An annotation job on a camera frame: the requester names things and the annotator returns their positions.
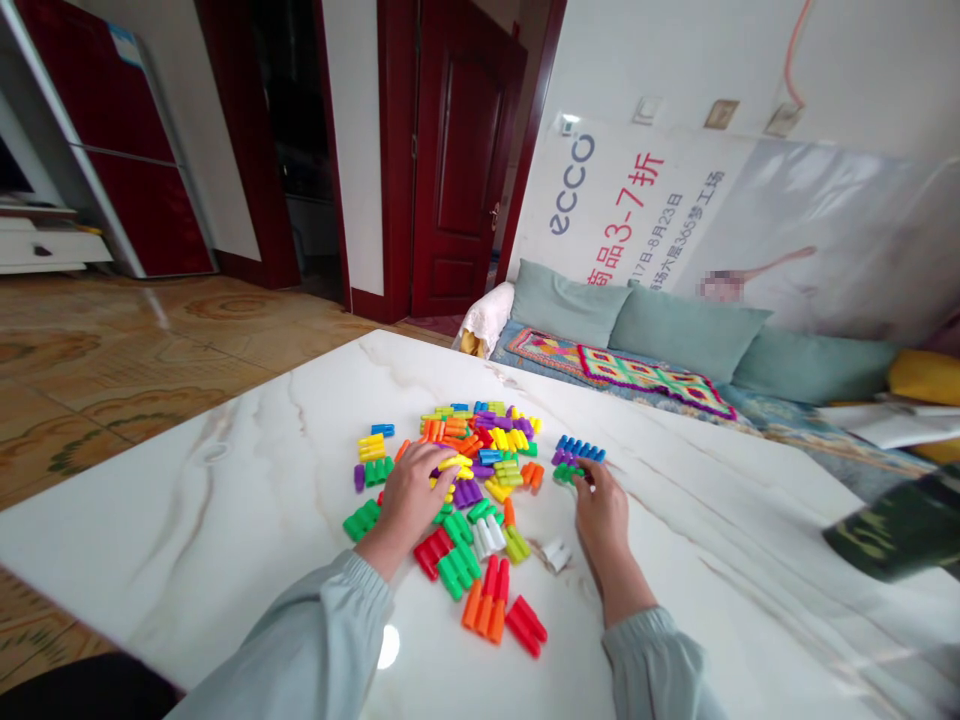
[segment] red refrigerator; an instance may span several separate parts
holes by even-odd
[[[134,277],[216,270],[183,156],[143,45],[63,0],[3,13]]]

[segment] white marble table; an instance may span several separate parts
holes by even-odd
[[[354,492],[356,439],[395,423],[392,452],[421,414],[475,400],[543,418],[546,450],[563,433],[607,449],[632,497],[631,547],[709,651],[731,717],[958,709],[960,583],[931,570],[888,586],[836,557],[819,531],[860,503],[806,455],[383,331],[6,511],[0,562],[189,689],[283,588],[349,547],[341,522],[375,496]],[[525,720],[613,715],[573,498],[549,479],[517,495],[528,539],[576,548],[558,577],[536,558],[512,573],[550,632],[541,659],[463,631],[462,603],[411,558],[388,632],[399,652],[366,717],[488,718],[500,702]]]

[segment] light gray sleeve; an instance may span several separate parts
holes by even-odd
[[[609,628],[603,646],[613,665],[619,720],[722,720],[703,685],[703,648],[677,630],[663,608],[637,613]]]
[[[341,553],[277,598],[240,649],[167,717],[357,717],[390,601],[390,588],[363,558]]]

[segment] refrigerator door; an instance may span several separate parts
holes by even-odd
[[[147,277],[214,272],[176,165],[74,148],[100,184]]]
[[[175,162],[132,33],[63,0],[15,4],[69,117],[68,142]]]

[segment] pink electrical cord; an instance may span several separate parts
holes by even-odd
[[[810,12],[811,5],[813,5],[813,0],[807,0],[803,4],[803,10],[800,11],[800,17],[797,19],[797,24],[793,28],[790,47],[787,48],[787,62],[783,68],[783,80],[787,84],[787,92],[790,93],[790,97],[793,99],[793,102],[796,103],[797,107],[801,109],[805,108],[807,103],[800,97],[797,89],[793,86],[793,53],[797,48],[797,40],[800,38],[800,31],[803,30],[803,25],[807,20],[807,14]]]

